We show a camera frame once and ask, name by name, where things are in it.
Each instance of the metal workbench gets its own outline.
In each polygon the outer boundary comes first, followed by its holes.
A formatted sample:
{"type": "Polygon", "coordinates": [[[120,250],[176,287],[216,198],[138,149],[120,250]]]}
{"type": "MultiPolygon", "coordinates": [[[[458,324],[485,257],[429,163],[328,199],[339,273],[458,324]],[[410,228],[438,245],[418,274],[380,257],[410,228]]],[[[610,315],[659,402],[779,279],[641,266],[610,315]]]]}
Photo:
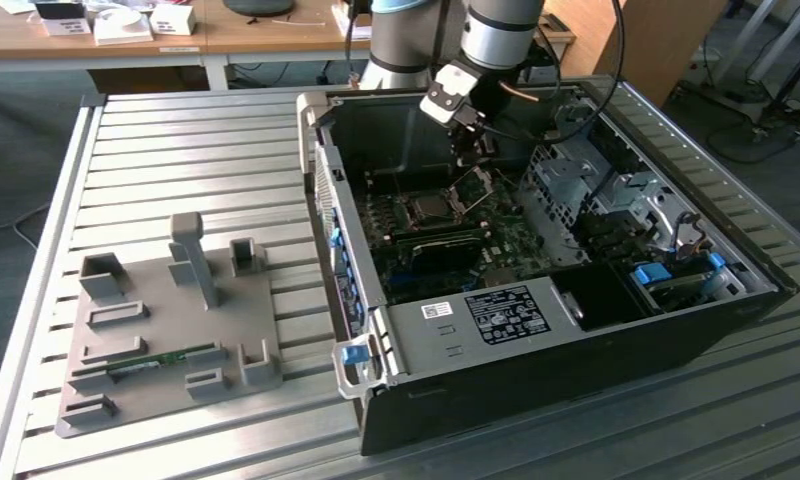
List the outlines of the metal workbench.
{"type": "MultiPolygon", "coordinates": [[[[299,174],[302,90],[114,96],[83,107],[0,374],[0,478],[800,479],[800,295],[682,369],[450,439],[358,455],[299,174]],[[244,236],[268,247],[286,383],[62,439],[82,258],[104,250],[123,262],[148,258],[167,244],[168,215],[191,210],[204,214],[206,248],[244,236]]],[[[665,127],[629,87],[614,104],[665,127]]],[[[767,206],[670,128],[657,138],[685,152],[677,165],[800,279],[800,238],[759,220],[767,206]]]]}

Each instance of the blue latch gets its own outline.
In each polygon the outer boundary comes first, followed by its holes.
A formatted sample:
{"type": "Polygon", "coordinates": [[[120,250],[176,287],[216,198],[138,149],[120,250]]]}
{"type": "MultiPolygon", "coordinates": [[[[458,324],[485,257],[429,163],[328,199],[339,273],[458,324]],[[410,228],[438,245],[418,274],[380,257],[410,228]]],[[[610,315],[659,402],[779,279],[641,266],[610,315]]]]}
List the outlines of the blue latch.
{"type": "Polygon", "coordinates": [[[661,263],[647,263],[646,265],[641,265],[635,270],[635,276],[642,285],[662,282],[673,278],[667,268],[661,263]]]}
{"type": "Polygon", "coordinates": [[[330,237],[330,245],[332,248],[338,248],[344,245],[344,237],[342,236],[342,227],[335,227],[332,230],[332,236],[330,237]]]}
{"type": "Polygon", "coordinates": [[[726,258],[717,252],[709,255],[709,261],[714,265],[715,270],[719,270],[726,265],[726,258]]]}
{"type": "Polygon", "coordinates": [[[344,365],[356,365],[371,360],[371,352],[367,345],[351,345],[342,348],[342,362],[344,365]]]}

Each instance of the floor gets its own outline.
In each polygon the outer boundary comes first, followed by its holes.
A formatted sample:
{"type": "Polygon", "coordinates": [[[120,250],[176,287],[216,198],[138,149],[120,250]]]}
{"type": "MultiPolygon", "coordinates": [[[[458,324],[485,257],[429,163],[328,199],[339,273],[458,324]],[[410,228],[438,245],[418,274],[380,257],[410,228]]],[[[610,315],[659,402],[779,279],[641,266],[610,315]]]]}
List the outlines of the floor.
{"type": "MultiPolygon", "coordinates": [[[[747,20],[723,20],[717,25],[709,45],[725,50],[747,20]]],[[[761,45],[777,33],[766,25],[751,47],[742,56],[737,72],[742,72],[757,55],[761,45]]],[[[775,66],[767,82],[779,81],[800,57],[800,40],[794,44],[783,61],[775,66]]],[[[322,73],[323,63],[303,63],[287,70],[283,64],[270,64],[242,72],[262,84],[275,86],[312,85],[322,73]]],[[[335,62],[327,72],[330,80],[343,81],[347,66],[335,62]]],[[[250,85],[248,79],[242,82],[250,85]]],[[[52,195],[59,168],[71,137],[80,98],[94,93],[95,85],[86,72],[0,74],[0,223],[46,203],[52,195]]],[[[693,137],[703,142],[710,132],[737,123],[731,112],[706,102],[697,95],[686,95],[670,102],[666,111],[693,137]]],[[[717,138],[725,153],[755,158],[786,147],[783,139],[754,145],[746,129],[738,129],[717,138]]],[[[800,142],[789,151],[758,165],[726,162],[733,172],[781,215],[800,230],[800,142]]],[[[24,223],[24,231],[38,239],[44,215],[24,223]]],[[[23,295],[34,251],[11,229],[0,230],[0,362],[12,322],[23,295]]]]}

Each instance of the printed label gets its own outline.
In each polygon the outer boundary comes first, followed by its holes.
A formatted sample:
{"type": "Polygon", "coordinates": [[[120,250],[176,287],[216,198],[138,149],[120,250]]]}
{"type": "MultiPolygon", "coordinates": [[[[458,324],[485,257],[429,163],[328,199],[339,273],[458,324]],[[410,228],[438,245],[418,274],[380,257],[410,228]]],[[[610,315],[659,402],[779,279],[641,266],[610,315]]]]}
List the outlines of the printed label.
{"type": "Polygon", "coordinates": [[[454,309],[451,308],[451,304],[449,302],[425,305],[422,307],[422,311],[425,312],[425,318],[427,320],[437,317],[445,317],[446,315],[454,315],[454,309]]]}
{"type": "Polygon", "coordinates": [[[466,303],[483,341],[490,345],[551,331],[525,286],[466,297],[466,303]]]}
{"type": "Polygon", "coordinates": [[[160,53],[198,52],[199,47],[160,47],[160,53]]]}

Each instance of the circuit board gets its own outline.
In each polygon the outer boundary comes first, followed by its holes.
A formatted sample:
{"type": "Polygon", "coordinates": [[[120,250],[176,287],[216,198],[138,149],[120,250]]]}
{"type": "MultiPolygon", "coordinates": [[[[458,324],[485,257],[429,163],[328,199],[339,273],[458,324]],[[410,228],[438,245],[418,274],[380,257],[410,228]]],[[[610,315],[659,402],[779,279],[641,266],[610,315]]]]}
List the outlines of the circuit board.
{"type": "Polygon", "coordinates": [[[449,188],[356,198],[390,305],[514,283],[553,268],[514,198],[519,179],[477,168],[449,188]]]}

